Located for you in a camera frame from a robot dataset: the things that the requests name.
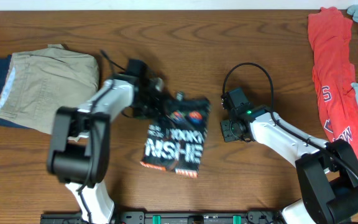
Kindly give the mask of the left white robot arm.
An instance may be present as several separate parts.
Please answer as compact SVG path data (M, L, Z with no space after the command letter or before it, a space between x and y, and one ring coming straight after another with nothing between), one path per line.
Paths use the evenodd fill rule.
M73 194L84 223L111 223L114 202L104 177L109 165L111 123L126 108L155 111L163 98L159 77L117 74L89 100L56 112L47 170Z

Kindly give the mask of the black orange patterned jersey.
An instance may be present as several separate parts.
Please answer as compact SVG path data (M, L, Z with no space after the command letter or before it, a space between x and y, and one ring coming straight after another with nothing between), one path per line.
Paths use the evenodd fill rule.
M197 178L208 134L211 104L207 98L169 98L149 125L144 167Z

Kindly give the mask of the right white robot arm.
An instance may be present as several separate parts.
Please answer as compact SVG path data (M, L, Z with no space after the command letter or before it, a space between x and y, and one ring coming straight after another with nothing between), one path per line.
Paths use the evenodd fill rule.
M281 210L284 223L351 223L358 213L358 160L349 143L310 136L264 105L225 109L229 119L221 129L226 142L263 144L296 168L301 199Z

